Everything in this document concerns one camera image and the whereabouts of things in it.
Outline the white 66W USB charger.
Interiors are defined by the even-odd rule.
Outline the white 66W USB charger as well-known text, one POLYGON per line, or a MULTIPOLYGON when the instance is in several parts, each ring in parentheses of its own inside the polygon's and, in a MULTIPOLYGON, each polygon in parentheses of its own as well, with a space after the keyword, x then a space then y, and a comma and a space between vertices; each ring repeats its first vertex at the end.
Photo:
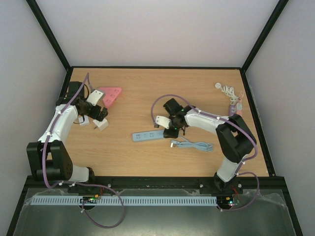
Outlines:
POLYGON ((78 122, 80 126, 87 126, 90 124, 89 118, 87 115, 78 118, 78 122))

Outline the white cube plug red pattern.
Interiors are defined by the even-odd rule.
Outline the white cube plug red pattern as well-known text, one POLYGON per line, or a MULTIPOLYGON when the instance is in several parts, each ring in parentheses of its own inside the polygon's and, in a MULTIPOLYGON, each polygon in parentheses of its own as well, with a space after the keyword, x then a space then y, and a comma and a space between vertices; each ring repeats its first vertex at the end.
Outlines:
POLYGON ((100 130, 104 130, 106 127, 108 127, 109 122, 106 118, 103 119, 103 121, 98 121, 96 119, 93 120, 93 123, 95 124, 95 126, 100 130))

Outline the light blue power strip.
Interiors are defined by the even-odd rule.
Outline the light blue power strip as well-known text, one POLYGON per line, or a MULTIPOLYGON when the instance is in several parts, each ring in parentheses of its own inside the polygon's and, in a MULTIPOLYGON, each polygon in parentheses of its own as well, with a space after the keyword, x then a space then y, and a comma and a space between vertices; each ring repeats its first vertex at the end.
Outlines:
POLYGON ((153 131, 133 133, 132 140, 134 142, 160 140, 164 138, 163 133, 164 133, 164 130, 153 130, 153 131))

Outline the pink triangular power strip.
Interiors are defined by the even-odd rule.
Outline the pink triangular power strip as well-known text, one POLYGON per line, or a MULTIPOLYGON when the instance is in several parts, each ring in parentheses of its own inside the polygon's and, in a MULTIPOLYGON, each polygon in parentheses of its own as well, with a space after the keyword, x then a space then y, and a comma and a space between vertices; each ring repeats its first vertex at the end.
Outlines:
POLYGON ((106 108, 110 108, 122 92, 121 87, 99 87, 98 90, 104 93, 102 101, 106 108))

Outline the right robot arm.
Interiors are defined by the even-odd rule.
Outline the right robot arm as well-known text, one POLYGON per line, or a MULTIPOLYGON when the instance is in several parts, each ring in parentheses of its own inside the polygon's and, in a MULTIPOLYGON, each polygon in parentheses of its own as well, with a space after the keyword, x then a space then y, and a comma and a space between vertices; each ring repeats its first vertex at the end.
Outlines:
POLYGON ((254 149, 257 152, 257 141, 243 118, 234 114, 230 117, 220 117, 195 106, 181 106, 174 98, 168 100, 163 107, 169 114, 165 123, 155 119, 155 123, 164 127, 163 137, 176 139, 180 130, 196 127, 216 134, 223 161, 214 175, 214 186, 218 192, 226 192, 232 186, 232 180, 246 157, 254 149))

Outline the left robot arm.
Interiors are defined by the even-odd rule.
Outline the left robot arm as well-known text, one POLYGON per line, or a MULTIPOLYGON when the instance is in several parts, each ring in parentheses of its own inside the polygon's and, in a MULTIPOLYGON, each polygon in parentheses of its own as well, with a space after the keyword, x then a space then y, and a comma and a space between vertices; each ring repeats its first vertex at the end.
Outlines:
POLYGON ((56 101, 54 116, 37 142, 29 143, 27 156, 35 181, 88 182, 93 177, 89 167, 74 165, 65 147, 75 120, 82 116, 103 121, 107 108, 98 105, 104 92, 82 82, 71 82, 68 91, 56 101))

